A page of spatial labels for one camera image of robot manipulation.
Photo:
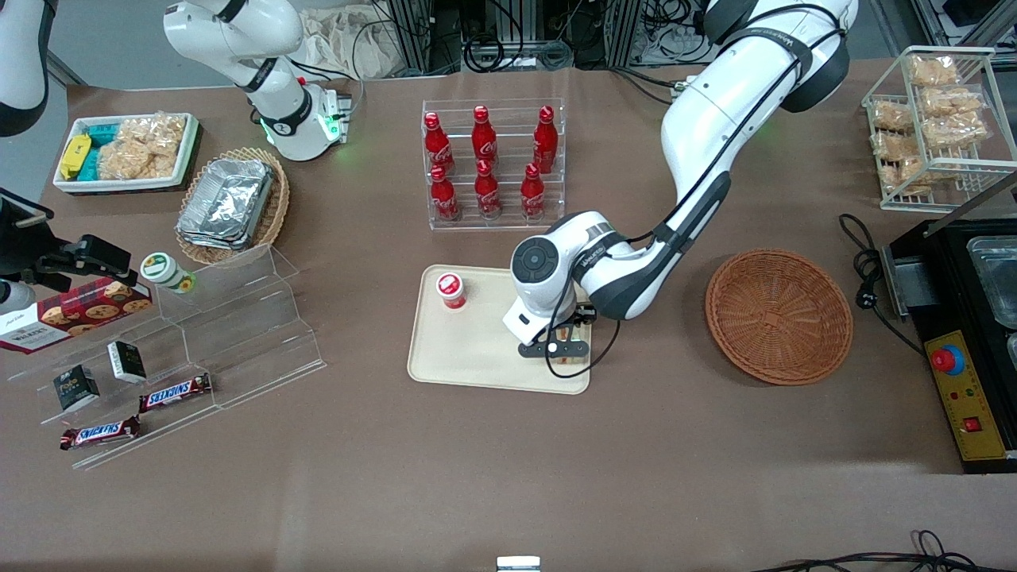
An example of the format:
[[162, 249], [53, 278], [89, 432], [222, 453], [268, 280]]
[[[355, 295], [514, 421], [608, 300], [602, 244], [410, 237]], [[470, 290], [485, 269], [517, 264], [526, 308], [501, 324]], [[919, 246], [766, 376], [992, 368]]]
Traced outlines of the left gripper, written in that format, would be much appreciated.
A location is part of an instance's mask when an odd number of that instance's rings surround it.
[[[562, 308], [555, 311], [555, 305], [546, 308], [538, 308], [537, 311], [530, 309], [524, 303], [513, 303], [502, 318], [502, 323], [508, 333], [516, 338], [523, 346], [530, 346], [541, 336], [546, 334], [551, 322], [562, 322]], [[593, 305], [577, 305], [574, 309], [574, 325], [589, 325], [598, 319], [598, 311]], [[556, 365], [566, 367], [586, 366], [590, 362], [589, 354], [582, 356], [559, 356], [556, 358]]]

